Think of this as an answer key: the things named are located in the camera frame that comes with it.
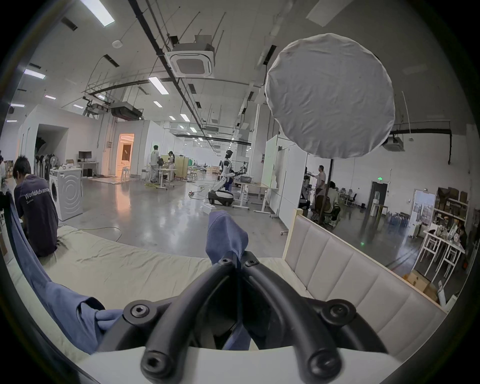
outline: ceiling air conditioner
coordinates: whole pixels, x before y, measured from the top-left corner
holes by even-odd
[[[137,108],[134,108],[126,101],[111,104],[110,111],[112,113],[112,116],[124,120],[140,120],[140,118],[142,117],[141,111],[139,111]]]
[[[214,77],[215,49],[196,36],[196,43],[176,44],[165,57],[177,77]]]
[[[403,141],[399,137],[389,136],[383,143],[384,148],[390,152],[405,152]]]

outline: smoke detector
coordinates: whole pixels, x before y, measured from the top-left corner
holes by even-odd
[[[165,57],[177,77],[214,77],[215,49],[208,43],[179,43]]]

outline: office chair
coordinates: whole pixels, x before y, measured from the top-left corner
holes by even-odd
[[[353,197],[349,197],[347,201],[347,205],[353,207],[355,205],[355,198],[357,194],[354,194]]]

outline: wooden shelf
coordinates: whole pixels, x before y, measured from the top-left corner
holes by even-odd
[[[437,211],[437,212],[442,212],[442,213],[444,213],[444,214],[446,214],[446,215],[449,215],[449,216],[451,216],[451,217],[453,217],[453,218],[455,218],[455,219],[462,220],[462,221],[466,221],[466,219],[462,219],[462,218],[459,217],[459,216],[455,216],[455,215],[453,215],[453,214],[451,214],[451,213],[449,213],[449,212],[442,211],[441,209],[434,208],[433,210],[434,210],[434,211]]]
[[[465,205],[465,206],[468,206],[468,203],[463,203],[459,200],[455,200],[455,199],[451,199],[451,198],[448,198],[447,200],[450,200],[450,201],[453,201],[454,203],[458,203],[458,204],[462,204],[462,205]]]

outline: polished floor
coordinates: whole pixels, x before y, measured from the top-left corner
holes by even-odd
[[[210,176],[195,183],[175,181],[168,190],[148,187],[139,180],[119,185],[83,179],[84,213],[64,221],[76,228],[118,227],[120,243],[174,255],[206,257],[205,241],[208,214],[201,210],[202,199],[215,183]],[[189,191],[198,191],[193,198]],[[257,257],[282,257],[285,226],[269,215],[253,209],[223,207],[249,237],[247,250]],[[97,236],[116,240],[115,228],[89,231]]]
[[[83,179],[84,213],[64,222],[76,228],[99,228],[90,233],[120,243],[157,252],[193,257],[206,257],[205,241],[208,214],[201,210],[203,198],[215,183],[211,176],[195,183],[175,181],[175,186],[160,190],[139,180],[119,185]],[[196,191],[192,198],[189,191]],[[247,249],[257,257],[282,257],[286,236],[285,226],[269,215],[256,213],[258,205],[246,209],[218,206],[227,210],[249,236]],[[341,239],[380,262],[399,276],[410,273],[422,239],[407,236],[406,228],[393,226],[382,218],[378,224],[365,210],[342,207],[341,220],[332,230]],[[416,269],[424,273],[430,258],[424,258]],[[434,264],[427,278],[435,274]],[[445,281],[444,268],[434,284]],[[457,265],[445,288],[446,299],[460,291],[467,275]]]

